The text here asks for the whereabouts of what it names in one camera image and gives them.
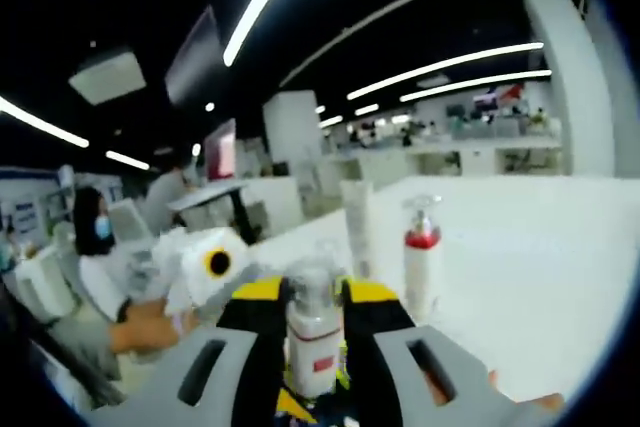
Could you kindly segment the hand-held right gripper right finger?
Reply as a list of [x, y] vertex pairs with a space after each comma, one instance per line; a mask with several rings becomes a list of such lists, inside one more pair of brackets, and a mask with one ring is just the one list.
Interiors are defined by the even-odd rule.
[[389, 288], [348, 279], [342, 293], [360, 425], [550, 425], [550, 412], [497, 391], [485, 365], [456, 342], [431, 326], [412, 325]]

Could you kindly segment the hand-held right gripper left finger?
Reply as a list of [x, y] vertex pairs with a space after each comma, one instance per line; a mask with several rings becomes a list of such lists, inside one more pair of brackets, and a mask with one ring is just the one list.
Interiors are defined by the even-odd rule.
[[205, 325], [165, 351], [148, 381], [94, 426], [273, 426], [284, 367], [277, 331]]

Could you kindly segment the person's left hand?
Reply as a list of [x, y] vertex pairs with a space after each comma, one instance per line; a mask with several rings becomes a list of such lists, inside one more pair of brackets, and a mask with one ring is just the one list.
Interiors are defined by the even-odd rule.
[[200, 325], [194, 310], [166, 315], [167, 301], [146, 303], [126, 300], [117, 308], [109, 327], [109, 346], [115, 354], [148, 353], [176, 345]]

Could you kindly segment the person's right hand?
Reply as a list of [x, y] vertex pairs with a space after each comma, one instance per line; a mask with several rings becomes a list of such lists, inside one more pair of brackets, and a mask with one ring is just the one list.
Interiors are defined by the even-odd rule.
[[[496, 370], [491, 370], [488, 373], [488, 380], [494, 389], [496, 389], [503, 396], [506, 396], [506, 394], [498, 386], [498, 372]], [[565, 399], [560, 393], [551, 393], [534, 399], [516, 401], [516, 404], [537, 405], [550, 412], [557, 413], [564, 408]]]

